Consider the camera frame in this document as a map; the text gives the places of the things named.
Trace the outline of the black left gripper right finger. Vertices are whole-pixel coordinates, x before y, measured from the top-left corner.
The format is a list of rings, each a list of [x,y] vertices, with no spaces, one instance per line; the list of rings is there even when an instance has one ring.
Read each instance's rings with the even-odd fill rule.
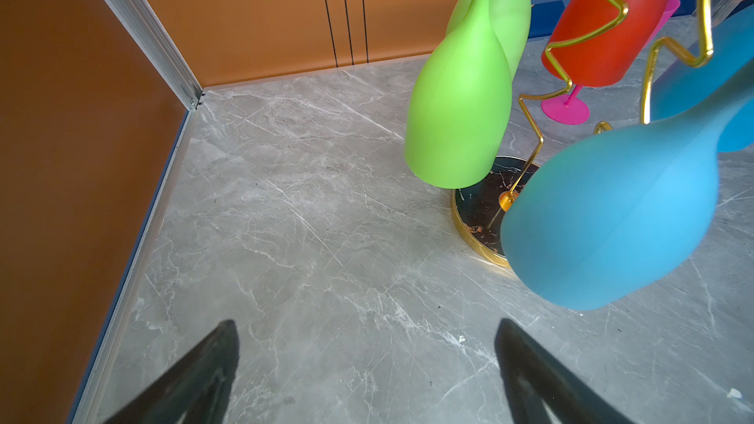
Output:
[[[514,320],[501,320],[495,337],[506,398],[516,423],[628,423]]]

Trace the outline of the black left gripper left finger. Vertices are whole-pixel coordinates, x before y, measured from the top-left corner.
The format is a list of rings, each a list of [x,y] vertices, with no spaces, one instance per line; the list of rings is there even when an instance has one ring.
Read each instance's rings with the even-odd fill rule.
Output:
[[[220,322],[109,423],[222,423],[240,359],[236,323]]]

